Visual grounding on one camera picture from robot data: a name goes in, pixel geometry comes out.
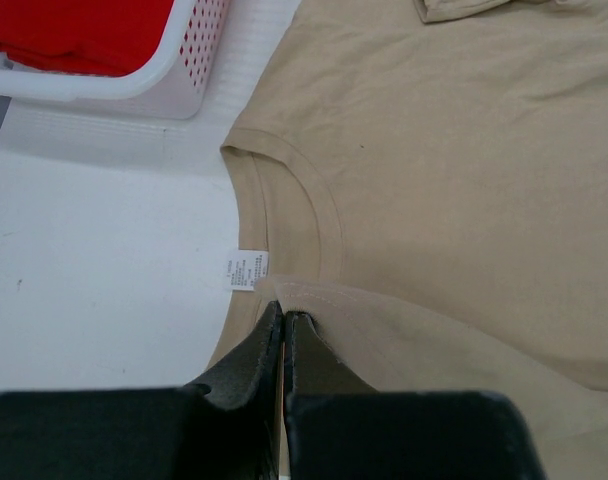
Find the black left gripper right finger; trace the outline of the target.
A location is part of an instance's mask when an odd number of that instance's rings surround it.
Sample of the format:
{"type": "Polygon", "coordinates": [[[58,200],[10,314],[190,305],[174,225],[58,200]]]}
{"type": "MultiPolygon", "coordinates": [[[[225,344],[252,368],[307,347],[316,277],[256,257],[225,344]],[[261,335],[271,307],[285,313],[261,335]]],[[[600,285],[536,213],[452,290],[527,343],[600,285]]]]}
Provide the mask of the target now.
{"type": "Polygon", "coordinates": [[[294,479],[543,479],[526,424],[489,391],[381,393],[285,319],[284,421],[294,479]]]}

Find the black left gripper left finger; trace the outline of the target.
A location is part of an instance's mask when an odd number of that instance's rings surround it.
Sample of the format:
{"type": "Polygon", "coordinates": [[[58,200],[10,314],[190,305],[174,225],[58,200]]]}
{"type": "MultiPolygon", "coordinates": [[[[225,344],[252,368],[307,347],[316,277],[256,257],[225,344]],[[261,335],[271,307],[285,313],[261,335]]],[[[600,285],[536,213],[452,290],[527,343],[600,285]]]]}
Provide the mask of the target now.
{"type": "Polygon", "coordinates": [[[283,313],[180,387],[0,393],[0,479],[276,479],[283,313]]]}

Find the beige t shirt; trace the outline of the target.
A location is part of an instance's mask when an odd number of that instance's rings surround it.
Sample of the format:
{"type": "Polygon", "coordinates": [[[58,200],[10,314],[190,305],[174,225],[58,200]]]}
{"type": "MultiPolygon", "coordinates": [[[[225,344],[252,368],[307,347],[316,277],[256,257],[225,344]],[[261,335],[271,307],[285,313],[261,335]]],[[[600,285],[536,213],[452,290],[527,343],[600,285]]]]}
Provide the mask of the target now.
{"type": "Polygon", "coordinates": [[[270,300],[379,390],[484,389],[608,479],[608,1],[304,1],[221,149],[224,357],[270,300]]]}

